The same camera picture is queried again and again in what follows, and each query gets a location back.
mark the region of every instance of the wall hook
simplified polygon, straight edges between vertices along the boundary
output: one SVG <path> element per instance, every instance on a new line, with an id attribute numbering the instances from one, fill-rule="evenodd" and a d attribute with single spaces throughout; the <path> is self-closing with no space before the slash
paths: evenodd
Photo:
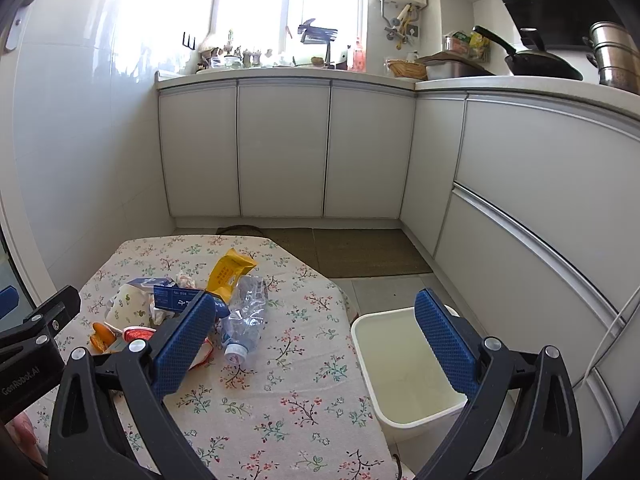
<path id="1" fill-rule="evenodd" d="M 182 46 L 187 47 L 190 50 L 196 50 L 196 38 L 193 38 L 193 46 L 191 46 L 191 34 L 187 36 L 186 32 L 182 33 Z"/>

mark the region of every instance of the table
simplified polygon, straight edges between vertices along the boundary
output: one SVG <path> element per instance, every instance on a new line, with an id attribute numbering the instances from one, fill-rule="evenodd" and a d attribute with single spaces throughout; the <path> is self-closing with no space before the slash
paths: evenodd
<path id="1" fill-rule="evenodd" d="M 258 261 L 252 273 L 268 284 L 268 322 L 246 365 L 229 365 L 216 340 L 209 361 L 164 398 L 198 456 L 219 479 L 395 479 L 354 354 L 348 300 L 269 239 L 185 235 L 123 243 L 82 288 L 80 313 L 56 337 L 62 357 L 90 348 L 91 323 L 104 320 L 121 284 L 183 271 L 204 288 L 229 248 Z M 56 392 L 27 410 L 45 449 Z M 156 470 L 122 395 L 115 402 L 138 461 Z"/>

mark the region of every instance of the blue gripper pad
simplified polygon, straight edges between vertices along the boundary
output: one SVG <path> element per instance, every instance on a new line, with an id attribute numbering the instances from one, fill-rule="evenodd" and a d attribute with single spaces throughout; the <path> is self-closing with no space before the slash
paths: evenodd
<path id="1" fill-rule="evenodd" d="M 13 286 L 9 285 L 0 290 L 0 319 L 17 307 L 19 301 L 18 291 Z"/>
<path id="2" fill-rule="evenodd" d="M 415 320 L 453 389 L 471 399 L 480 387 L 476 380 L 476 359 L 432 296 L 437 298 L 431 290 L 418 292 Z"/>
<path id="3" fill-rule="evenodd" d="M 203 294 L 162 347 L 154 360 L 155 378 L 151 384 L 158 399 L 178 391 L 202 342 L 216 321 L 216 308 L 222 306 L 225 305 L 220 298 Z"/>

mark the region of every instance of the metal bolt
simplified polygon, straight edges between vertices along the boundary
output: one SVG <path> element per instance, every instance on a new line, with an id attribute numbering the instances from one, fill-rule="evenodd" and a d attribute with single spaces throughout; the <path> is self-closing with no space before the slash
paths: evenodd
<path id="1" fill-rule="evenodd" d="M 78 347 L 73 352 L 71 352 L 71 358 L 75 361 L 78 361 L 78 359 L 82 359 L 84 357 L 84 354 L 86 354 L 86 350 L 82 347 Z"/>
<path id="2" fill-rule="evenodd" d="M 502 348 L 502 343 L 500 342 L 499 339 L 496 339 L 495 337 L 488 337 L 487 339 L 484 340 L 484 346 L 486 346 L 489 350 L 495 351 Z"/>
<path id="3" fill-rule="evenodd" d="M 560 357 L 560 351 L 555 346 L 548 346 L 545 348 L 545 354 L 547 354 L 552 359 L 556 359 Z"/>
<path id="4" fill-rule="evenodd" d="M 144 350 L 146 346 L 146 341 L 144 339 L 134 339 L 131 343 L 129 343 L 129 350 L 132 352 L 140 352 Z"/>

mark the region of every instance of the bottle cap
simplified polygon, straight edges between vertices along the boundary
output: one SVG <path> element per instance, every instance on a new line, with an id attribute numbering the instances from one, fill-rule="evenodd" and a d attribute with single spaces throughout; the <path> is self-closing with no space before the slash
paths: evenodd
<path id="1" fill-rule="evenodd" d="M 242 345 L 231 343 L 226 346 L 225 359 L 231 364 L 240 366 L 244 363 L 249 351 Z"/>

